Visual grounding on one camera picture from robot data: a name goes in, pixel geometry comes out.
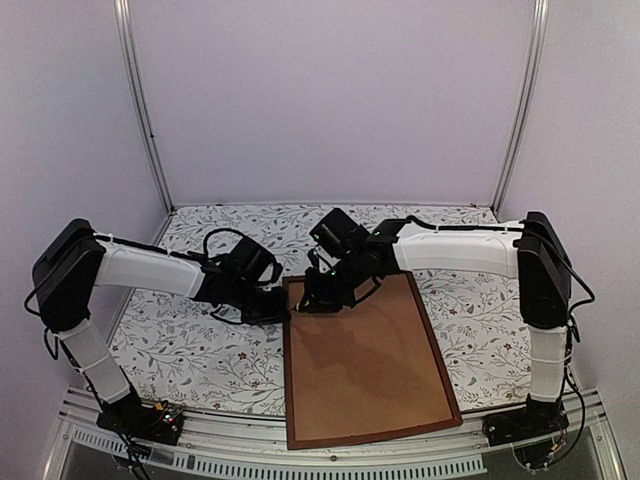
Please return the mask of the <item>red-brown wooden picture frame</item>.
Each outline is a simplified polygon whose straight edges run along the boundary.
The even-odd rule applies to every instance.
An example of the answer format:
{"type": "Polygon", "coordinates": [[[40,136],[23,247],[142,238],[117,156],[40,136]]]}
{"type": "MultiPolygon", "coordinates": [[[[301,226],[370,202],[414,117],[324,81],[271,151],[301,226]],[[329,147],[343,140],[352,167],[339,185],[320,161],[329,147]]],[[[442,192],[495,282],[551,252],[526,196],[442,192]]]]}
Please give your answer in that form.
{"type": "Polygon", "coordinates": [[[398,439],[462,416],[412,274],[335,314],[291,310],[283,326],[290,450],[398,439]]]}

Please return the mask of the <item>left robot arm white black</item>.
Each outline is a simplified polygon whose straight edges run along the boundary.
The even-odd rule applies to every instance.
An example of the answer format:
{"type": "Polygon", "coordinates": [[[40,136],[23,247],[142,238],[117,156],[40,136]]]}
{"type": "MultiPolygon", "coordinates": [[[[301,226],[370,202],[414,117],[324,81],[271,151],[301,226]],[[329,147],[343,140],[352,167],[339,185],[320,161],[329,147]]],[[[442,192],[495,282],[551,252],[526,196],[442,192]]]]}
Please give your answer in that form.
{"type": "Polygon", "coordinates": [[[236,237],[227,252],[208,244],[179,252],[96,231],[83,218],[72,220],[36,260],[24,310],[74,362],[111,419],[128,434],[148,426],[148,412],[91,321],[90,301],[98,288],[160,292],[213,307],[228,306],[247,326],[288,320],[287,294],[277,286],[283,267],[250,236],[229,227],[206,233],[236,237]]]}

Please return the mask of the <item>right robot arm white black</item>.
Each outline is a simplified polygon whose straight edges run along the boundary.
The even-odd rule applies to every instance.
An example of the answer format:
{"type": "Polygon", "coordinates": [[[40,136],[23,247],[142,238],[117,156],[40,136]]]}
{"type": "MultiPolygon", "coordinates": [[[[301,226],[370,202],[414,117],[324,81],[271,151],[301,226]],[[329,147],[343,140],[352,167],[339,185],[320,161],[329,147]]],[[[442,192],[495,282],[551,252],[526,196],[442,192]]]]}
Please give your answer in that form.
{"type": "Polygon", "coordinates": [[[494,225],[433,225],[410,215],[386,219],[369,231],[340,208],[331,210],[311,230],[335,264],[309,252],[304,293],[296,309],[337,313],[361,303],[356,291],[367,282],[418,270],[469,271],[497,275],[518,283],[520,314],[532,341],[532,381],[528,406],[517,427],[537,436],[556,417],[569,363],[568,345],[579,337],[572,302],[573,284],[582,278],[547,216],[532,211],[521,221],[494,225]]]}

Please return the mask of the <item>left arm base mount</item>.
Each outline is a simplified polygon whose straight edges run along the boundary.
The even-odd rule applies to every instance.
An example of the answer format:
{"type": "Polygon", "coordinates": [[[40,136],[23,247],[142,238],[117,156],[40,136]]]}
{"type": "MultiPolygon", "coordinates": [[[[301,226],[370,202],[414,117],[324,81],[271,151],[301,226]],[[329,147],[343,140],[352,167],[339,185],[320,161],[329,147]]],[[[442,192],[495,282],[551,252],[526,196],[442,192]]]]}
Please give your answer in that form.
{"type": "Polygon", "coordinates": [[[112,404],[101,402],[96,425],[104,430],[134,439],[176,446],[184,425],[183,407],[160,401],[153,406],[142,403],[131,393],[112,404]]]}

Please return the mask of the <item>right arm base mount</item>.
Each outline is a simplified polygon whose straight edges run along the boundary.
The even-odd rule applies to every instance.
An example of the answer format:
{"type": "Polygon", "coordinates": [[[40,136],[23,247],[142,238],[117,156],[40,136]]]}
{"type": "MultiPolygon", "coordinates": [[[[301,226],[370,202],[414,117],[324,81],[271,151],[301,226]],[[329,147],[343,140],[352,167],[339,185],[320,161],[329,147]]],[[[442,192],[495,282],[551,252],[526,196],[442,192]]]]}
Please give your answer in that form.
{"type": "Polygon", "coordinates": [[[490,446],[529,440],[561,432],[569,426],[563,402],[540,402],[527,397],[525,406],[503,413],[489,414],[482,423],[490,446]]]}

